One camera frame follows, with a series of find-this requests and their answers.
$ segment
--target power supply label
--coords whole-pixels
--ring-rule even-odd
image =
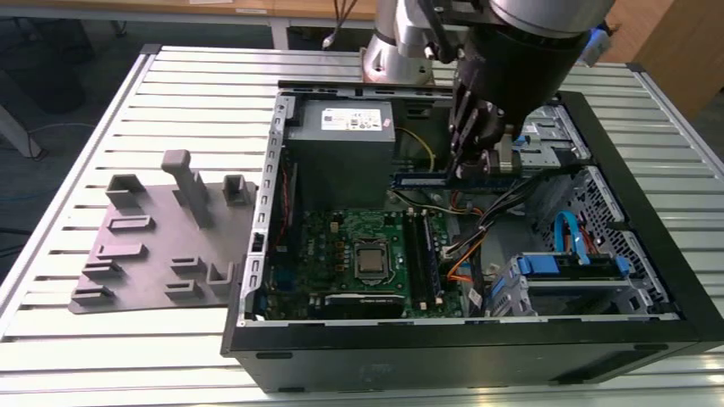
[[[381,131],[382,112],[380,109],[324,109],[321,130]]]

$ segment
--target ram slot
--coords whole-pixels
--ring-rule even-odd
[[[429,288],[432,290],[432,296],[434,297],[434,304],[442,303],[442,286],[440,285],[440,275],[437,273],[437,254],[434,251],[434,241],[432,239],[432,227],[429,226],[429,217],[426,215],[420,216],[420,222],[424,229],[424,252],[425,263],[424,270],[428,275]]]
[[[404,213],[402,235],[405,237],[406,273],[409,275],[409,294],[413,307],[421,310],[429,308],[433,302],[432,287],[425,276],[428,262],[424,245],[424,226],[417,214]]]

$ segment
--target aluminum extrusion table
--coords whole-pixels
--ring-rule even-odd
[[[437,65],[434,75],[437,84],[449,84],[452,67]],[[360,57],[197,47],[138,56],[0,289],[0,405],[724,404],[724,348],[594,386],[266,395],[236,361],[220,357],[225,309],[70,314],[65,305],[102,220],[110,176],[132,172],[146,185],[172,183],[158,169],[162,151],[185,148],[205,181],[238,172],[257,180],[278,79],[358,81]],[[646,74],[620,64],[576,67],[564,90],[585,94],[724,309],[721,162]]]

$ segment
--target wire bundle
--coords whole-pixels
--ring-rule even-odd
[[[569,165],[553,170],[544,170],[522,182],[517,184],[517,186],[513,186],[508,192],[505,192],[496,201],[489,205],[488,210],[482,213],[480,219],[477,220],[477,224],[474,226],[474,229],[472,233],[469,233],[468,238],[461,239],[457,243],[452,244],[450,247],[448,247],[445,254],[453,254],[458,252],[465,246],[469,245],[469,249],[465,251],[462,256],[460,257],[457,263],[448,271],[448,279],[449,280],[462,280],[466,279],[466,277],[456,276],[454,273],[460,267],[460,265],[465,262],[466,259],[474,254],[474,252],[480,249],[480,246],[482,245],[482,241],[485,240],[485,236],[488,233],[489,228],[492,227],[496,217],[504,213],[509,208],[516,207],[520,205],[529,197],[530,193],[533,192],[534,188],[537,187],[538,183],[549,178],[550,176],[560,176],[564,174],[570,174],[572,172],[576,172],[580,169],[580,165]]]

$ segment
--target green motherboard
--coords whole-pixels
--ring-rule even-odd
[[[430,256],[438,258],[440,248],[448,244],[445,219],[426,211],[417,215],[424,215],[429,229],[434,246]],[[458,291],[449,289],[442,274],[437,277],[448,290],[441,289],[438,298],[426,304],[414,302],[414,289],[420,291],[420,285],[428,284],[432,277],[422,275],[426,271],[409,259],[410,250],[417,249],[405,241],[409,232],[404,222],[410,216],[406,212],[369,210],[306,212],[294,262],[273,272],[266,317],[313,319],[309,307],[329,293],[404,297],[401,318],[461,316]]]

